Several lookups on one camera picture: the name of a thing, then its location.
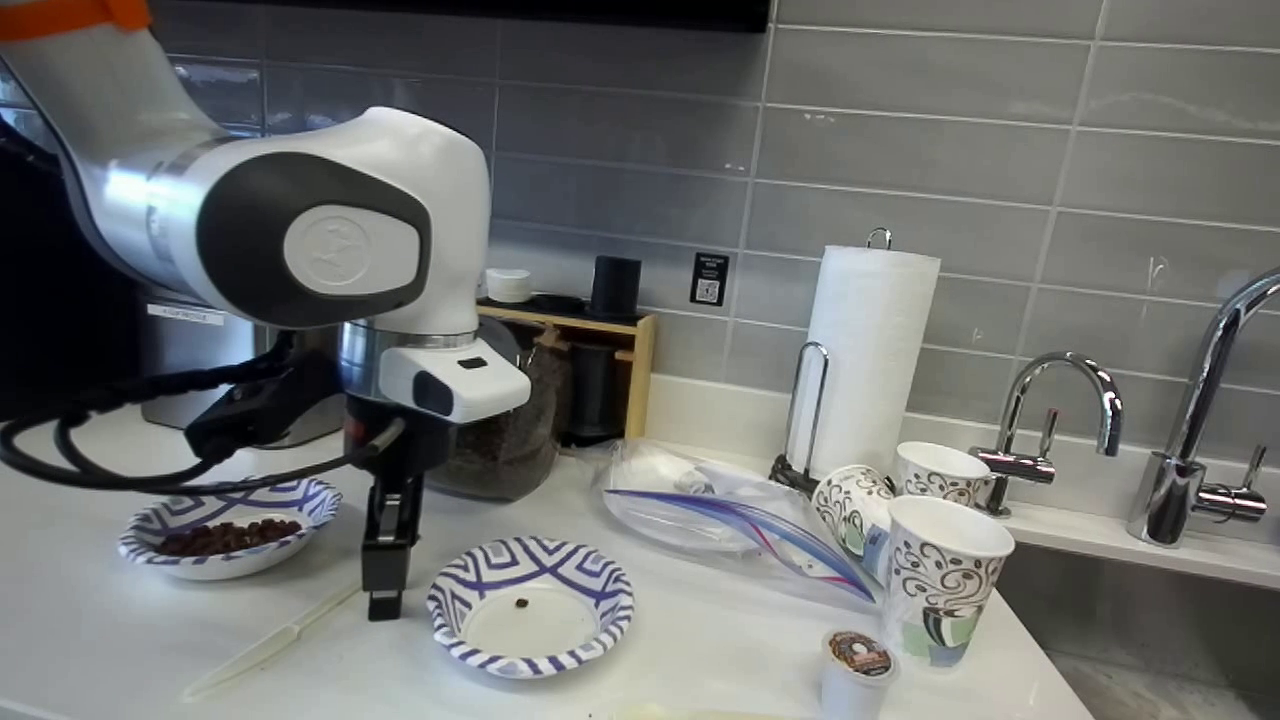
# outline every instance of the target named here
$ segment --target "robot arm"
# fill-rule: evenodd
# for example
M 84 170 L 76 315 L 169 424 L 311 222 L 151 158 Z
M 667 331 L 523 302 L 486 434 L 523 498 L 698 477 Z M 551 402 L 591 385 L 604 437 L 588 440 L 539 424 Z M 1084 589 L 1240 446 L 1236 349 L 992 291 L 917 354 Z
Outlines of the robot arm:
M 486 152 L 374 108 L 229 141 L 187 100 L 139 0 L 0 0 L 0 59 L 64 148 L 84 235 L 139 284 L 256 324 L 346 324 L 362 402 L 454 424 L 529 402 L 477 339 Z

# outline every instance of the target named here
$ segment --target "chrome faucet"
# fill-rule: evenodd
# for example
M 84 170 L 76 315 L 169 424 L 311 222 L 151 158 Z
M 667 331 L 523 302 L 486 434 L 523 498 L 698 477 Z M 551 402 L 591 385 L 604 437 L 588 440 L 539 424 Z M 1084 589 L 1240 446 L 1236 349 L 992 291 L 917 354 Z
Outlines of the chrome faucet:
M 1055 470 L 1049 460 L 1053 454 L 1053 427 L 1055 427 L 1055 413 L 1049 413 L 1044 437 L 1040 437 L 1040 454 L 1024 457 L 1016 454 L 1016 416 L 1024 407 L 1029 388 L 1055 366 L 1075 367 L 1092 388 L 1096 388 L 1096 454 L 1101 457 L 1117 457 L 1121 454 L 1121 427 L 1123 427 L 1123 402 L 1117 388 L 1117 378 L 1106 371 L 1096 360 L 1079 355 L 1079 354 L 1044 354 L 1038 360 L 1029 360 L 1009 388 L 1006 402 L 1006 416 L 1000 416 L 1000 434 L 998 434 L 998 448 L 973 448 L 977 460 L 986 460 L 998 474 L 992 498 L 987 498 L 987 511 L 992 516 L 1009 516 L 1006 498 L 1009 498 L 1009 477 L 1016 482 L 1038 482 L 1038 485 L 1053 485 Z
M 1218 388 L 1223 385 L 1240 327 L 1276 291 L 1280 267 L 1252 276 L 1236 296 L 1223 302 L 1223 309 L 1208 324 L 1187 402 L 1169 434 L 1165 454 L 1154 454 L 1154 463 L 1144 474 L 1132 528 L 1140 539 L 1175 546 L 1194 511 L 1208 511 L 1220 520 L 1261 520 L 1270 511 L 1270 501 L 1252 492 L 1252 482 L 1200 490 L 1203 463 L 1195 460 L 1195 440 L 1203 434 Z

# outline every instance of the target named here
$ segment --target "bowl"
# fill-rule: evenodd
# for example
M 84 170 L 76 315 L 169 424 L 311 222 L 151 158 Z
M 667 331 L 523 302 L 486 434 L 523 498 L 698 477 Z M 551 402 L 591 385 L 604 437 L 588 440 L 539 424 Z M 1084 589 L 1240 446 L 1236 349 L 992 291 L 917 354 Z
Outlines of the bowl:
M 502 682 L 549 682 L 610 657 L 635 621 L 627 574 L 588 546 L 508 537 L 427 589 L 436 643 Z
M 172 498 L 127 526 L 121 537 L 121 556 L 144 574 L 178 580 L 256 578 L 307 550 L 337 509 L 340 492 L 326 482 L 293 482 L 231 498 Z M 215 526 L 249 528 L 259 520 L 293 520 L 298 528 L 290 537 L 229 553 L 166 553 L 166 546 L 187 539 L 194 533 L 208 533 Z

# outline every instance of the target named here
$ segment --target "gray tile wall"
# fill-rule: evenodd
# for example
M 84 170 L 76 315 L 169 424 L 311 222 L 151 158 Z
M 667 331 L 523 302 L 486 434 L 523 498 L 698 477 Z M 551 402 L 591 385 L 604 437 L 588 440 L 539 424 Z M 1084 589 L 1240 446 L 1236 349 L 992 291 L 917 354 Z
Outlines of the gray tile wall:
M 998 420 L 1024 355 L 1079 349 L 1157 446 L 1214 304 L 1280 266 L 1276 0 L 778 0 L 767 35 L 156 14 L 237 134 L 396 105 L 481 141 L 494 261 L 588 291 L 591 258 L 641 258 L 679 378 L 787 388 L 822 248 L 891 224 L 944 261 L 917 413 Z M 700 248 L 733 258 L 727 309 L 688 304 Z M 1220 457 L 1280 440 L 1274 327 L 1229 378 Z M 1079 382 L 1044 406 L 1088 434 Z

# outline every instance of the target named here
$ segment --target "plate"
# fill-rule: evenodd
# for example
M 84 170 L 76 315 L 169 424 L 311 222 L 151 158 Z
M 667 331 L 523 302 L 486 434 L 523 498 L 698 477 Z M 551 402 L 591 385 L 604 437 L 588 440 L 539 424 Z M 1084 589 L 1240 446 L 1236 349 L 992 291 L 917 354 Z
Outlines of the plate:
M 688 553 L 733 553 L 754 556 L 760 546 L 745 537 L 733 526 L 720 526 L 704 511 L 679 509 L 679 505 L 654 505 L 641 498 L 621 492 L 663 492 L 663 498 L 720 498 L 754 509 L 767 509 L 778 516 L 799 520 L 796 501 L 787 490 L 735 474 L 727 463 L 698 463 L 672 454 L 624 454 L 617 463 L 610 463 L 604 482 L 604 509 L 627 526 L 632 533 L 688 550 Z
M 502 682 L 549 682 L 610 657 L 635 621 L 627 574 L 588 546 L 508 537 L 427 589 L 436 643 Z
M 121 537 L 121 556 L 144 574 L 178 580 L 231 580 L 256 578 L 290 556 L 298 556 L 340 509 L 340 492 L 326 482 L 293 482 L 276 490 L 237 492 L 237 498 L 178 498 L 139 511 Z M 160 556 L 169 537 L 208 528 L 208 526 L 256 526 L 256 520 L 298 520 L 293 537 L 274 546 L 253 546 L 242 553 L 211 556 Z

